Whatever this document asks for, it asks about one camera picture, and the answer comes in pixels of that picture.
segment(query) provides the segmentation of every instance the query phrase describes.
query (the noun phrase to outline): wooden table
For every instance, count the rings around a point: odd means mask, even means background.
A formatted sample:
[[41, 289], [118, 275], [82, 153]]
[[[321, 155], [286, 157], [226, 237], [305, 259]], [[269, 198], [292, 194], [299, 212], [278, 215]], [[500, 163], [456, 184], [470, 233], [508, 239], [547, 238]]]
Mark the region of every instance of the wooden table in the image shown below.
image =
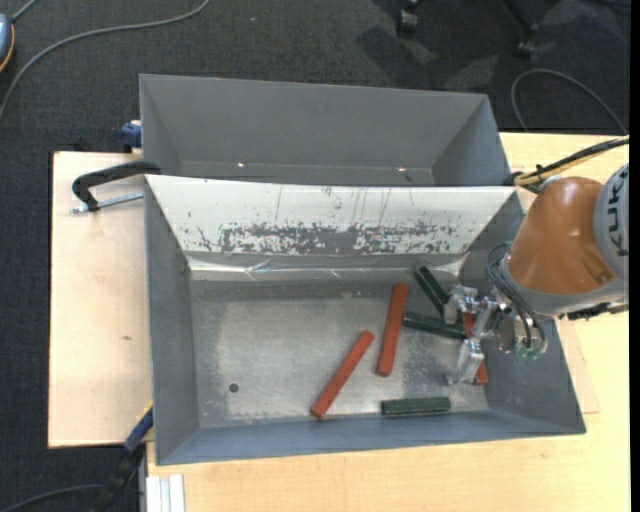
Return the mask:
[[[514, 171], [606, 139], [501, 137]], [[70, 189], [76, 176], [131, 158], [54, 158], [52, 448], [122, 442], [151, 397], [142, 204], [69, 214], [78, 204]], [[619, 148], [573, 174], [606, 181], [628, 159], [628, 148]], [[99, 192], [109, 197], [139, 185], [133, 180]], [[189, 512], [629, 510], [628, 315], [561, 328], [582, 410], [599, 411], [585, 415], [585, 435], [162, 467], [155, 466], [150, 443], [145, 469], [155, 476], [183, 474]]]

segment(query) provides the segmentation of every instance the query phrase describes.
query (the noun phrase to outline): gray metal bin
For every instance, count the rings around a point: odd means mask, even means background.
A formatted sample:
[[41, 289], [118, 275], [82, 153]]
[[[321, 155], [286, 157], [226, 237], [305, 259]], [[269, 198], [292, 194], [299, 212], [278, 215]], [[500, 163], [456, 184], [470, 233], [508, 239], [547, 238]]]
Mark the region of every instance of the gray metal bin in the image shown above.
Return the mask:
[[[158, 463], [584, 432], [551, 321], [536, 361], [484, 344], [485, 387], [446, 385], [456, 343], [404, 329], [391, 377], [373, 374], [374, 344], [326, 420], [308, 414], [358, 332], [379, 342], [394, 283], [436, 314], [415, 268], [489, 291], [487, 251], [522, 210], [500, 186], [508, 166], [486, 97], [140, 83], [144, 157], [170, 175], [145, 185]], [[311, 242], [289, 243], [302, 231]], [[383, 399], [440, 395], [450, 414], [379, 412]]]

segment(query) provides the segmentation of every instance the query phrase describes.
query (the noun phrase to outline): cable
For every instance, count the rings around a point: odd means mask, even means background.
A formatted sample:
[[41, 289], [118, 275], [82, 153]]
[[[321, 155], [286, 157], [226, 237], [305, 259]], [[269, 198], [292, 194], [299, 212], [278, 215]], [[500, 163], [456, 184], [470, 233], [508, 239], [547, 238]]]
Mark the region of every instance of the cable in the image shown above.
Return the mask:
[[516, 117], [518, 118], [518, 122], [520, 123], [520, 126], [522, 126], [522, 129], [525, 132], [528, 132], [529, 129], [527, 128], [524, 121], [522, 120], [522, 116], [520, 115], [520, 110], [518, 109], [518, 105], [516, 102], [516, 89], [518, 87], [518, 84], [520, 83], [520, 80], [522, 80], [526, 76], [535, 75], [535, 74], [551, 75], [556, 78], [561, 78], [563, 80], [566, 80], [569, 83], [572, 83], [573, 85], [575, 85], [576, 87], [579, 87], [581, 90], [586, 92], [589, 96], [591, 96], [595, 101], [597, 101], [598, 104], [607, 112], [607, 114], [611, 116], [611, 119], [613, 119], [614, 122], [618, 125], [618, 128], [620, 128], [620, 131], [624, 135], [627, 135], [627, 130], [625, 129], [620, 119], [618, 119], [618, 117], [613, 113], [613, 111], [606, 105], [606, 103], [595, 92], [589, 89], [586, 85], [578, 82], [575, 78], [571, 78], [569, 75], [565, 75], [564, 73], [560, 73], [559, 71], [553, 71], [551, 69], [544, 69], [544, 68], [534, 68], [534, 69], [525, 71], [520, 75], [518, 75], [516, 79], [513, 81], [513, 83], [511, 84], [511, 107], [513, 108], [513, 111], [515, 112]]
[[93, 500], [87, 512], [107, 512], [111, 508], [117, 495], [137, 474], [144, 456], [144, 445], [140, 443], [139, 440], [137, 440], [136, 443], [133, 452], [129, 453], [125, 449], [125, 453], [120, 457], [113, 475], [109, 477], [109, 480]]
[[[25, 5], [25, 7], [27, 8], [30, 7], [31, 6], [30, 4], [32, 4], [34, 1], [35, 0], [31, 0], [29, 4]], [[118, 27], [108, 27], [108, 28], [99, 28], [96, 30], [90, 30], [89, 32], [83, 32], [82, 34], [77, 34], [75, 36], [68, 37], [61, 41], [58, 41], [57, 43], [52, 44], [48, 48], [45, 48], [40, 53], [38, 53], [35, 57], [33, 57], [29, 62], [27, 62], [11, 82], [9, 89], [7, 90], [7, 94], [5, 95], [4, 100], [2, 100], [2, 103], [0, 104], [0, 123], [2, 123], [2, 118], [4, 116], [5, 109], [7, 108], [7, 104], [9, 103], [9, 98], [11, 98], [13, 91], [15, 90], [16, 86], [18, 85], [22, 77], [27, 73], [27, 71], [29, 71], [29, 69], [31, 69], [33, 65], [35, 65], [43, 57], [46, 57], [47, 55], [49, 55], [51, 52], [57, 50], [58, 48], [66, 46], [68, 44], [75, 43], [76, 41], [87, 39], [93, 36], [98, 36], [103, 34], [113, 34], [115, 32], [125, 32], [129, 30], [142, 30], [147, 28], [155, 28], [155, 27], [170, 25], [172, 23], [177, 23], [179, 21], [184, 21], [186, 19], [192, 18], [193, 16], [199, 14], [202, 10], [204, 10], [204, 8], [209, 4], [210, 1], [211, 0], [204, 0], [194, 10], [189, 11], [186, 14], [181, 14], [180, 16], [176, 16], [174, 18], [168, 18], [168, 19], [159, 20], [159, 21], [149, 21], [146, 23], [135, 23], [133, 25], [121, 25]]]
[[102, 489], [103, 487], [104, 486], [101, 484], [89, 484], [89, 485], [76, 485], [74, 487], [65, 487], [63, 489], [56, 489], [55, 491], [45, 492], [44, 494], [38, 494], [33, 498], [29, 498], [28, 500], [21, 501], [20, 503], [16, 503], [15, 505], [10, 506], [9, 508], [0, 510], [0, 512], [13, 512], [14, 510], [20, 510], [26, 507], [27, 505], [31, 505], [32, 503], [37, 503], [38, 501], [53, 498], [54, 496], [60, 496], [61, 494], [71, 494], [74, 492], [83, 492], [83, 491], [95, 491], [97, 489]]
[[605, 142], [600, 142], [598, 144], [594, 144], [593, 146], [589, 146], [577, 153], [573, 153], [568, 157], [563, 158], [562, 160], [558, 160], [552, 164], [546, 165], [544, 167], [538, 168], [536, 171], [520, 174], [516, 176], [513, 180], [515, 185], [527, 186], [527, 185], [535, 185], [538, 183], [542, 183], [544, 180], [554, 176], [556, 174], [560, 174], [561, 172], [570, 169], [582, 162], [590, 160], [598, 156], [605, 151], [609, 151], [610, 149], [614, 149], [620, 146], [624, 146], [629, 144], [629, 137], [622, 137], [619, 139], [612, 139]]
[[613, 0], [591, 0], [597, 4], [606, 5], [608, 7], [619, 8], [624, 7], [625, 9], [631, 9], [631, 2], [615, 2]]
[[38, 0], [30, 0], [29, 2], [24, 4], [20, 8], [20, 10], [11, 17], [12, 23], [15, 23], [16, 21], [18, 21], [18, 18], [22, 16], [25, 12], [27, 12], [33, 6], [33, 4], [35, 4], [37, 1]]

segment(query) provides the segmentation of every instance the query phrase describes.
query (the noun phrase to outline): gray bin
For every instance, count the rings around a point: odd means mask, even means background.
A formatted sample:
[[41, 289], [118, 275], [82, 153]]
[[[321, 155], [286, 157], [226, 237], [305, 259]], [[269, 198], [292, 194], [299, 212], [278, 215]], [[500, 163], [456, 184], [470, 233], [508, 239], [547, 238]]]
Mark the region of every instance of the gray bin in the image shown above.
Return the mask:
[[[437, 314], [415, 268], [430, 266], [445, 286], [489, 291], [487, 251], [513, 238], [522, 210], [500, 187], [508, 166], [485, 96], [145, 75], [141, 104], [145, 160], [174, 176], [148, 177], [145, 190], [159, 464], [584, 432], [551, 321], [549, 349], [536, 361], [485, 343], [485, 387], [445, 384], [458, 342], [403, 329], [391, 377], [373, 375], [374, 344], [327, 419], [308, 414], [357, 334], [371, 330], [379, 343], [394, 283], [410, 285], [407, 309]], [[463, 242], [424, 250], [363, 254], [336, 244], [339, 254], [327, 254], [327, 244], [353, 231], [343, 219], [316, 252], [215, 249], [217, 224], [205, 218], [234, 217], [216, 210], [216, 194], [249, 190], [238, 208], [266, 215], [259, 205], [273, 184], [287, 193], [296, 190], [289, 184], [340, 194], [397, 189], [407, 208], [412, 191], [430, 187], [437, 199], [452, 193], [442, 187], [456, 187], [457, 235], [473, 229]], [[484, 197], [490, 214], [478, 207]], [[327, 222], [335, 213], [318, 211]], [[439, 213], [426, 208], [425, 218]], [[270, 222], [279, 229], [284, 220]], [[188, 245], [199, 228], [209, 243]], [[457, 236], [451, 226], [438, 232], [445, 241]], [[379, 412], [382, 399], [441, 395], [450, 414]]]

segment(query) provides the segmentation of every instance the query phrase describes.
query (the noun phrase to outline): chair wheel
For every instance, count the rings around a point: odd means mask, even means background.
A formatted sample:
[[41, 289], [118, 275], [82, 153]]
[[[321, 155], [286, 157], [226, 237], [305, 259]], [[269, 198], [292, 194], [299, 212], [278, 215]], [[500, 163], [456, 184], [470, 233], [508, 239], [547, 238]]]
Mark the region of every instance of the chair wheel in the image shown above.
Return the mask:
[[398, 15], [396, 29], [398, 34], [410, 36], [415, 33], [418, 26], [418, 16], [412, 12], [402, 9]]
[[530, 59], [535, 52], [536, 46], [533, 41], [520, 41], [513, 50], [513, 55], [522, 59]]

